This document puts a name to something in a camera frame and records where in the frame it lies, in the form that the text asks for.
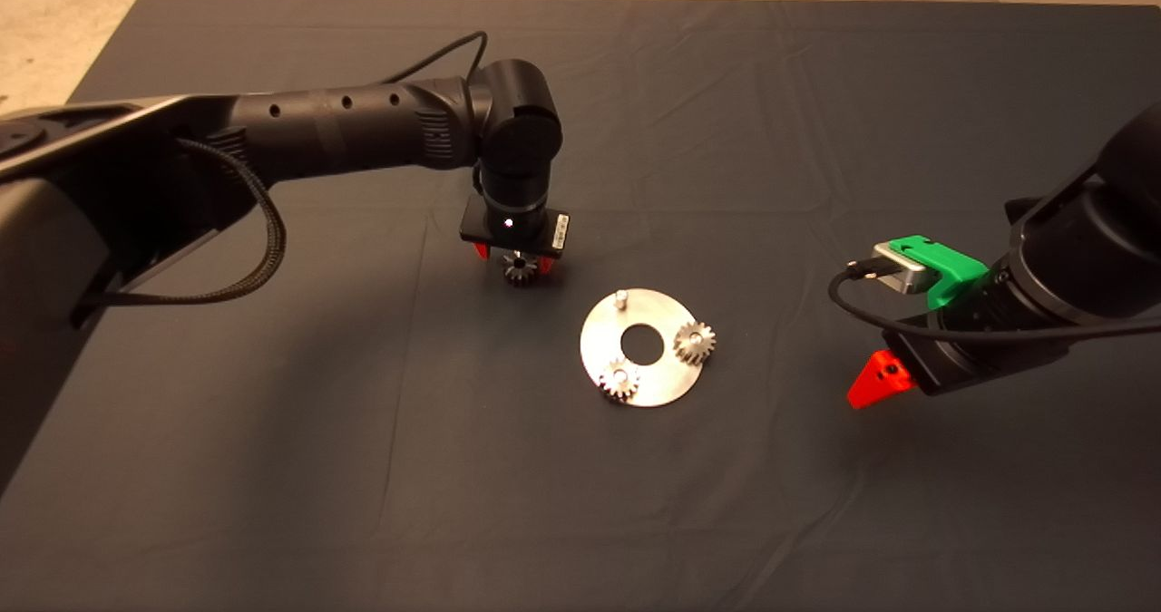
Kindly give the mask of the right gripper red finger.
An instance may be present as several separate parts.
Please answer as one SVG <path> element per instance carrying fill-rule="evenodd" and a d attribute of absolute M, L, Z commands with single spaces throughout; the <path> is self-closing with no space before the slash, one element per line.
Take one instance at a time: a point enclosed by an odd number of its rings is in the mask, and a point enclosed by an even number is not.
<path fill-rule="evenodd" d="M 890 350 L 880 350 L 863 365 L 846 398 L 851 408 L 861 410 L 915 388 L 916 380 L 900 357 Z"/>

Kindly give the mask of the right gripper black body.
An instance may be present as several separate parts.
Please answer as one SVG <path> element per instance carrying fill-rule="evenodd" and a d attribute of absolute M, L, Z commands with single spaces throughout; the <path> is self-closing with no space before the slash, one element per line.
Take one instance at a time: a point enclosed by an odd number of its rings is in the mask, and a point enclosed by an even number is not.
<path fill-rule="evenodd" d="M 956 344 L 894 331 L 884 331 L 884 341 L 929 396 L 1057 363 L 1070 350 L 1065 341 Z"/>

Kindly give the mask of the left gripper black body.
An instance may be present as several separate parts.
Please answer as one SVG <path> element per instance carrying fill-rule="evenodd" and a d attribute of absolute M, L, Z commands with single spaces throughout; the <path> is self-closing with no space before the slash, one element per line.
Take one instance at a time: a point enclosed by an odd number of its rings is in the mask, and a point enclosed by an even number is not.
<path fill-rule="evenodd" d="M 486 249 L 560 259 L 567 246 L 570 215 L 536 206 L 507 209 L 483 196 L 470 196 L 459 226 L 461 240 Z"/>

